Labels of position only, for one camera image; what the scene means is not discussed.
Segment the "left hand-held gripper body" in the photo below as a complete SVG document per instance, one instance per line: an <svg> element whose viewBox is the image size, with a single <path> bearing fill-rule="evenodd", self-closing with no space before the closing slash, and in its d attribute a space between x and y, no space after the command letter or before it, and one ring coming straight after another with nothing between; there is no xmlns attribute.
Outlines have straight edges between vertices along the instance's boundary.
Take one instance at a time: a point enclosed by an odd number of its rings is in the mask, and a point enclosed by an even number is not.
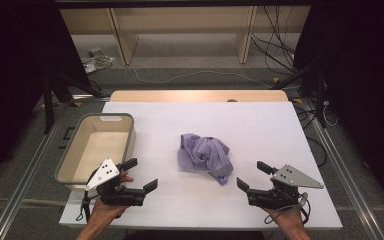
<svg viewBox="0 0 384 240"><path fill-rule="evenodd" d="M92 172L85 186L84 203L88 205L92 197L88 192L92 189L97 191L95 197L110 206L142 206L146 193L143 189L131 189L123 186L120 182L120 165L115 164L111 158L106 158L103 163Z"/></svg>

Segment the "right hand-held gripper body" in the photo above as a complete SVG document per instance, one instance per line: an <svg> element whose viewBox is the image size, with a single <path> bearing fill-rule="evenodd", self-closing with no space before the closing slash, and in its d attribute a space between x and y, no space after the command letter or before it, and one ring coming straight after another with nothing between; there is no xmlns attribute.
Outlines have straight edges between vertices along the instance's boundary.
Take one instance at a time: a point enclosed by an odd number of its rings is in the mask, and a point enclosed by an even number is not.
<svg viewBox="0 0 384 240"><path fill-rule="evenodd" d="M299 205L300 197L303 198L303 201L306 201L306 198L299 193L299 187L324 188L321 182L291 165L285 164L280 169L272 168L273 173L270 174L270 180L273 183L272 189L258 190L249 187L246 192L248 203L251 206L278 210L282 207Z"/></svg>

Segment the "beige bin with grey rim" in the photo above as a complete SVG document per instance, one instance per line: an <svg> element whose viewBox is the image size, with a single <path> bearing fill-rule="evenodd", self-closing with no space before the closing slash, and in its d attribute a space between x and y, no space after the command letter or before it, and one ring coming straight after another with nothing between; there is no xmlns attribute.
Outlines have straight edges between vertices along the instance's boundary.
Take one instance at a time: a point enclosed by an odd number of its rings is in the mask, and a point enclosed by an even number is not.
<svg viewBox="0 0 384 240"><path fill-rule="evenodd" d="M135 138L134 118L128 113L83 116L56 168L56 181L71 190L84 188L105 159L115 164L131 159Z"/></svg>

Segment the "purple cloth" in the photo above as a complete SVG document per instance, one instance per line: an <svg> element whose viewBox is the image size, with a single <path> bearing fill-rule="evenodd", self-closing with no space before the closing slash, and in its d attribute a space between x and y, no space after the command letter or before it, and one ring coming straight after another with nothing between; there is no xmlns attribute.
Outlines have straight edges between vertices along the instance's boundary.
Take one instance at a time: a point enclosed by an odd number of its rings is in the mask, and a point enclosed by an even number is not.
<svg viewBox="0 0 384 240"><path fill-rule="evenodd" d="M233 171L229 152L230 149L218 138L201 137L193 133L182 134L178 164L188 170L207 172L223 186Z"/></svg>

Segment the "person's left hand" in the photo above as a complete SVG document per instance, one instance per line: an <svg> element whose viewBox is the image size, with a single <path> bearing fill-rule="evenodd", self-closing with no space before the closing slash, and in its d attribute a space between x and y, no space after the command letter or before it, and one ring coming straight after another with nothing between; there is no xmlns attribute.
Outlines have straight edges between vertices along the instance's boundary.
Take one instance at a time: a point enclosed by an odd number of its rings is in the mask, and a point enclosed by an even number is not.
<svg viewBox="0 0 384 240"><path fill-rule="evenodd" d="M114 219L121 217L127 209L128 206L110 206L104 204L101 199L97 199L89 223L111 223Z"/></svg>

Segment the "person's right hand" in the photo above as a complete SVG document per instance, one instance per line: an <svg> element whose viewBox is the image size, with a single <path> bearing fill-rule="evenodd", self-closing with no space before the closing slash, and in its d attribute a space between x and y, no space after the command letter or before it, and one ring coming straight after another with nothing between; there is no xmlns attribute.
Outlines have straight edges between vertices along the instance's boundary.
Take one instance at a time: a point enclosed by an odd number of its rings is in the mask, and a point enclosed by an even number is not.
<svg viewBox="0 0 384 240"><path fill-rule="evenodd" d="M302 230L304 228L301 211L297 207L287 210L273 210L264 208L269 217L285 232Z"/></svg>

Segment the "white board sheet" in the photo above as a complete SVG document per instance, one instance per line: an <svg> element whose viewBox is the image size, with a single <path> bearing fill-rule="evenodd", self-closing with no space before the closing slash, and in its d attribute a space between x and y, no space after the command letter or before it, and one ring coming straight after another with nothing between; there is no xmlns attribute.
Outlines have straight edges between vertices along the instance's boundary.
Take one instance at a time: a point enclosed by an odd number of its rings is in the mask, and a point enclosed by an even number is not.
<svg viewBox="0 0 384 240"><path fill-rule="evenodd" d="M134 103L109 102L106 113L129 113L135 121L130 170L133 187L158 182L142 206L129 208L114 226L124 229L257 231L273 229L266 214L248 203L236 184L242 179L267 190L269 175L260 161L280 168L289 164L310 177L322 178L289 102ZM230 149L233 171L225 185L206 173L191 172L177 161L184 133L211 136Z"/></svg>

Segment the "black metal stand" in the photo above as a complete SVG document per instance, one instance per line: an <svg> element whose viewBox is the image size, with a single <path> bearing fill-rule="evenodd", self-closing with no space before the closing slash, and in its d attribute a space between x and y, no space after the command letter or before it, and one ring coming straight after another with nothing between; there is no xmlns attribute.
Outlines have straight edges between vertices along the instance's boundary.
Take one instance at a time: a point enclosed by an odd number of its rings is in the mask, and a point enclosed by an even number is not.
<svg viewBox="0 0 384 240"><path fill-rule="evenodd" d="M324 119L324 101L325 101L325 73L323 69L322 60L320 57L314 57L311 62L303 69L294 73L286 80L276 83L271 90L281 90L286 86L302 79L300 87L300 94L308 96L310 93L316 94L316 118L323 128L326 127L326 120Z"/></svg>

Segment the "black tripod stand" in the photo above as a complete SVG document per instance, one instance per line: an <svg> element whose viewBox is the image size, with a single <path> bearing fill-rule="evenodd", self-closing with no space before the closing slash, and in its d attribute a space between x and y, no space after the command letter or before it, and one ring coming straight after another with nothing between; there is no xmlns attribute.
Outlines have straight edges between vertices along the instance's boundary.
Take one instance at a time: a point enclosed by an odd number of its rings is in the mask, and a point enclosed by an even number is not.
<svg viewBox="0 0 384 240"><path fill-rule="evenodd" d="M95 90L91 85L81 83L63 73L47 73L42 82L46 122L44 130L45 134L48 134L51 131L55 123L52 96L55 95L61 103L72 103L74 101L74 97L73 94L69 91L70 86L74 86L96 98L108 97L108 94L104 94L99 90Z"/></svg>

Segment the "black curtain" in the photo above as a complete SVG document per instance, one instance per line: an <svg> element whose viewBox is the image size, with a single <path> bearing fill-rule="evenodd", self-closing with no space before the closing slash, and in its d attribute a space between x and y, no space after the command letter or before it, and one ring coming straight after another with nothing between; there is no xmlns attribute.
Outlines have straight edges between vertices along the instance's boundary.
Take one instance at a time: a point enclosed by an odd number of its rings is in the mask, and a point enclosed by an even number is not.
<svg viewBox="0 0 384 240"><path fill-rule="evenodd" d="M384 0L313 0L296 48L295 67L315 55L331 28L327 95L384 190Z"/></svg>
<svg viewBox="0 0 384 240"><path fill-rule="evenodd" d="M61 98L66 78L90 86L55 0L0 0L0 163L43 94Z"/></svg>

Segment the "wooden shelf unit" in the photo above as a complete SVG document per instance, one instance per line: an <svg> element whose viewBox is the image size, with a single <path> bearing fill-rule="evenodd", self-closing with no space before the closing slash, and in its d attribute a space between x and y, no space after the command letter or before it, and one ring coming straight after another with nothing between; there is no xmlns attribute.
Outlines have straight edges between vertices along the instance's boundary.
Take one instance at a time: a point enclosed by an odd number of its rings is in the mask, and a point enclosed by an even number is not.
<svg viewBox="0 0 384 240"><path fill-rule="evenodd" d="M111 35L123 65L131 63L141 34L232 34L238 60L248 58L251 35L274 24L286 33L303 30L308 6L162 7L62 9L72 35Z"/></svg>

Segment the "metal floor rail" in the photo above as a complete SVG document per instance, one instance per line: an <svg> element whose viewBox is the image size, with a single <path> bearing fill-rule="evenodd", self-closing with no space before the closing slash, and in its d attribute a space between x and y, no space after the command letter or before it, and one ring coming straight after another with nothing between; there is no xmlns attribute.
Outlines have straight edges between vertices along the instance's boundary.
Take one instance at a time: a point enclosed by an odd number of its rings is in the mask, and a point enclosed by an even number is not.
<svg viewBox="0 0 384 240"><path fill-rule="evenodd" d="M371 210L362 192L358 188L354 181L351 172L347 169L341 155L339 154L333 140L327 132L327 129L320 123L323 120L323 114L321 110L317 110L312 102L308 99L304 99L304 107L309 111L312 111L315 120L312 121L312 125L321 140L321 143L327 150L330 162L335 169L338 178L347 193L350 202L353 205L354 211L358 215L360 222L362 223L370 240L384 240L384 231L381 228L375 214Z"/></svg>
<svg viewBox="0 0 384 240"><path fill-rule="evenodd" d="M48 129L47 133L42 137L39 146L36 149L29 165L23 172L21 180L18 182L17 187L13 191L11 198L5 204L5 208L0 214L0 240L4 240L21 205L24 200L33 180L42 165L45 155L55 137L57 127L61 122L61 119L69 109L69 103L61 103L56 110L55 117L53 118L54 123Z"/></svg>

